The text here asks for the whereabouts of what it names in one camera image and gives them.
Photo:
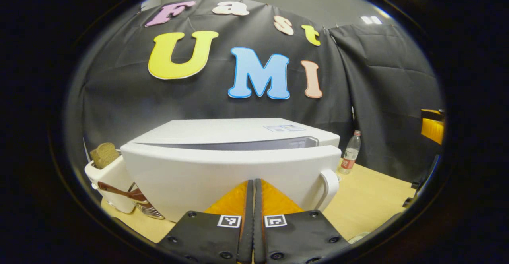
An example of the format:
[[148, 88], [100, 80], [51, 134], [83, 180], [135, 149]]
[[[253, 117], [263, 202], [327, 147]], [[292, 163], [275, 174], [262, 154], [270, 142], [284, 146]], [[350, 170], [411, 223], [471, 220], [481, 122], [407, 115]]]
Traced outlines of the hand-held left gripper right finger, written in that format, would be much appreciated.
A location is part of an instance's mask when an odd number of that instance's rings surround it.
[[331, 262], [349, 242], [320, 210], [304, 210], [263, 179], [255, 180], [254, 262]]

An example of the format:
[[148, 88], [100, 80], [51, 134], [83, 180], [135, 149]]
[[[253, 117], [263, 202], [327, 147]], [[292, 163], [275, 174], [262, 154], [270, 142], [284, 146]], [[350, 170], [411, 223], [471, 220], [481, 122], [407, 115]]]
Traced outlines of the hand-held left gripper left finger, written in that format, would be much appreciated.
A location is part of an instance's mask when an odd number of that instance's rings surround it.
[[249, 264], [253, 201], [253, 181], [244, 181], [205, 211], [184, 213], [157, 247], [188, 264]]

